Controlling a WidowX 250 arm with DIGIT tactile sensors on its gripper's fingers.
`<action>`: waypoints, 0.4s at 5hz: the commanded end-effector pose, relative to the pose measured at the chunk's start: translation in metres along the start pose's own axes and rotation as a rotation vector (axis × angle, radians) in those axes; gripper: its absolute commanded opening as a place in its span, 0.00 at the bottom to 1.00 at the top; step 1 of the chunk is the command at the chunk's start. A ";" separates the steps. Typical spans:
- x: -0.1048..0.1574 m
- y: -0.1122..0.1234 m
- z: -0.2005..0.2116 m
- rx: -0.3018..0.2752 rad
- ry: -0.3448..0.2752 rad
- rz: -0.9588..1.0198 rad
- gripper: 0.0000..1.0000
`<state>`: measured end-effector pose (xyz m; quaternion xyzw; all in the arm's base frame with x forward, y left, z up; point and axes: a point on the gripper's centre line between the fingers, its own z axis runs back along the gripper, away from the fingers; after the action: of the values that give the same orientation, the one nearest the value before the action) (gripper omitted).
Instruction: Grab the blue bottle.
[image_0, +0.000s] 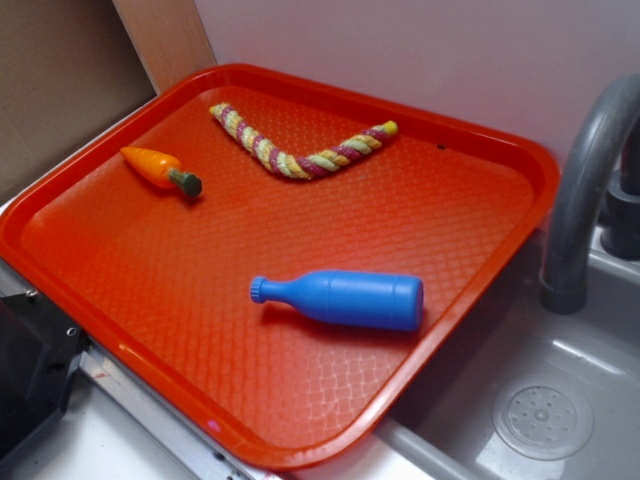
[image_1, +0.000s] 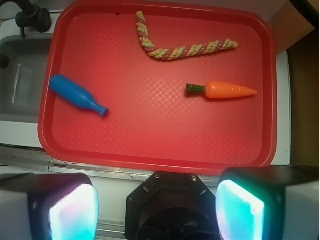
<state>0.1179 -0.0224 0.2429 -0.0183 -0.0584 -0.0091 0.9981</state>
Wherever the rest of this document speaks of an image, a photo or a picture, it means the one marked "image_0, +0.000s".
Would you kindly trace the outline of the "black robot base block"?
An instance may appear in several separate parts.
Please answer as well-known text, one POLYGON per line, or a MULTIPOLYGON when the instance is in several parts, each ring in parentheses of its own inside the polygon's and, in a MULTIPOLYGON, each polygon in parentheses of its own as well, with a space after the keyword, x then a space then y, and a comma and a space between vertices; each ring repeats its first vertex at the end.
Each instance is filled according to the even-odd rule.
POLYGON ((1 299, 1 466, 61 419, 86 345, 82 328, 43 293, 1 299))

